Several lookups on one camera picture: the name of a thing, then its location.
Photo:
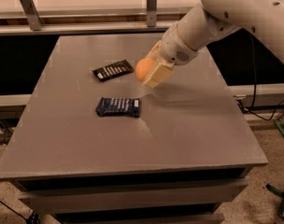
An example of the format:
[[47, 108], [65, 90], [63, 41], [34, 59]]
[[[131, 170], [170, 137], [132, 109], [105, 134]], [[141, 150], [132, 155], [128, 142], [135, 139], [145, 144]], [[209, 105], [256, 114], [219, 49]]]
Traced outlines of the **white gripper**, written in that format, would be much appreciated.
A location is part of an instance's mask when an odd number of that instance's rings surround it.
[[143, 84], [155, 88], [174, 74], [175, 65], [185, 65], [193, 60], [198, 52], [190, 49], [180, 38], [178, 24], [174, 23], [146, 55], [152, 59], [151, 66]]

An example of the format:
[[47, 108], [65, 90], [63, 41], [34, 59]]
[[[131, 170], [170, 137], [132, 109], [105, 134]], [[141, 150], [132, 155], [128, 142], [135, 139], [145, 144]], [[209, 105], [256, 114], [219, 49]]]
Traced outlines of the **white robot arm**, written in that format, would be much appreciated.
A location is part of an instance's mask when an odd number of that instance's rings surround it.
[[176, 65], [193, 60], [206, 45], [235, 30], [254, 35], [284, 63], [284, 3], [278, 0], [200, 0], [173, 23], [136, 66], [144, 85], [154, 88], [174, 73]]

